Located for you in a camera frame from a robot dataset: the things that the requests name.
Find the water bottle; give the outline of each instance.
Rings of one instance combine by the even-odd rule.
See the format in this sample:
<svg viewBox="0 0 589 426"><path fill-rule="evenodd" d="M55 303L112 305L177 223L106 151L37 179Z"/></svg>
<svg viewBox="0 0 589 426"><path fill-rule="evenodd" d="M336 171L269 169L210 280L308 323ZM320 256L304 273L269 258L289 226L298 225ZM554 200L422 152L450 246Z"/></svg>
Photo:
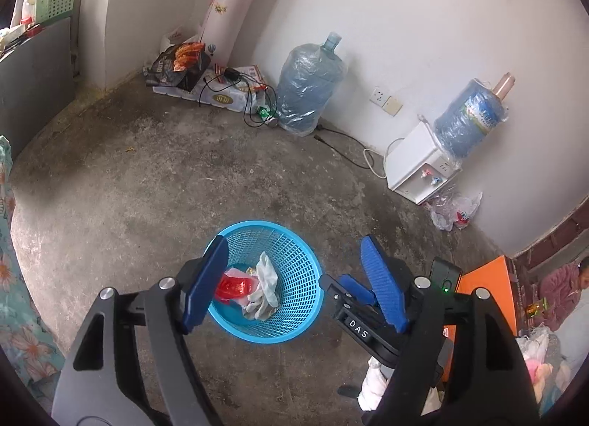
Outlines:
<svg viewBox="0 0 589 426"><path fill-rule="evenodd" d="M515 78L509 72L490 90L477 79L453 101L434 122L436 136L444 149L456 159L464 159L491 130L507 119L501 102Z"/></svg>
<svg viewBox="0 0 589 426"><path fill-rule="evenodd" d="M335 87L346 75L346 65L334 53L342 38L332 32L323 45L294 48L286 60L276 88L279 125L300 137L319 122Z"/></svg>

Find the white cable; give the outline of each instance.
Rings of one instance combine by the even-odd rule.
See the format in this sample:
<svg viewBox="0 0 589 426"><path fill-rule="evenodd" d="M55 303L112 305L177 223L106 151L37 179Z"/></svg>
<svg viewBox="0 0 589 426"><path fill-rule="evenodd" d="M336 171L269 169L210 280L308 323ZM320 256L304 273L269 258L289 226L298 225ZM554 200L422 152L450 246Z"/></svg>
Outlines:
<svg viewBox="0 0 589 426"><path fill-rule="evenodd" d="M399 137L394 139L388 146L387 149L385 150L385 155L382 157L382 171L385 173L384 177L381 177L378 173L376 173L374 171L374 168L372 168L372 165L370 164L370 162L368 161L368 157L366 156L366 152L372 152L373 154L376 155L380 155L378 152L375 152L374 150L372 150L371 148L365 148L363 153L364 153L364 160L366 161L366 164L368 165L368 168L370 168L370 171L375 174L379 179L385 179L387 177L387 156L389 155L389 149L393 146L393 144L399 140L405 140L404 137Z"/></svg>

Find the orange board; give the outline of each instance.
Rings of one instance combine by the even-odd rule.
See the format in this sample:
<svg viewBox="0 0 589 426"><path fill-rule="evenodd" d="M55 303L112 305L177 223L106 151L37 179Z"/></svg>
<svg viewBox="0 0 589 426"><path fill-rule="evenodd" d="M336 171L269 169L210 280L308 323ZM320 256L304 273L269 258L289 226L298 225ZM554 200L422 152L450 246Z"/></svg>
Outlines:
<svg viewBox="0 0 589 426"><path fill-rule="evenodd" d="M504 256L495 258L486 265L483 265L473 272L467 273L460 278L460 283L456 291L458 293L464 293L470 295L475 289L482 286L487 288L497 306L505 316L507 324L511 328L514 336L517 335L517 326L515 323L515 306L514 299L511 294L511 284L509 282L509 273L507 270L507 263ZM448 337L454 341L456 334L455 326L447 326ZM448 364L444 368L443 381L448 380L448 373L450 371L450 364L452 362L452 356L448 360Z"/></svg>

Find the pink sweater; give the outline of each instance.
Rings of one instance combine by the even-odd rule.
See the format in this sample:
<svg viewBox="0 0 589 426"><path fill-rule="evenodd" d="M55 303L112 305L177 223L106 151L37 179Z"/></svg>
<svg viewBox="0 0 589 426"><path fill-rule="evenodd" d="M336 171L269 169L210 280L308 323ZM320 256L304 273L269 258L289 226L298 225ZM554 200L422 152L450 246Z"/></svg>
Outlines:
<svg viewBox="0 0 589 426"><path fill-rule="evenodd" d="M544 312L544 324L556 331L572 313L581 299L579 267L568 263L552 272L540 282L539 297L546 298L548 310Z"/></svg>

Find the green plastic basket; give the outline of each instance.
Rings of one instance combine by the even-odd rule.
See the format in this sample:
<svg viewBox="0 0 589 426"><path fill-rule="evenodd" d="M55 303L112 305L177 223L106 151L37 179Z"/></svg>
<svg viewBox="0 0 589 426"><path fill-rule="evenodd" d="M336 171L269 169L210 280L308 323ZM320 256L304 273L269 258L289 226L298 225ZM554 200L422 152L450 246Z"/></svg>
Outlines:
<svg viewBox="0 0 589 426"><path fill-rule="evenodd" d="M74 0L36 0L35 2L35 23L49 21L49 19L64 18L71 14L74 9Z"/></svg>

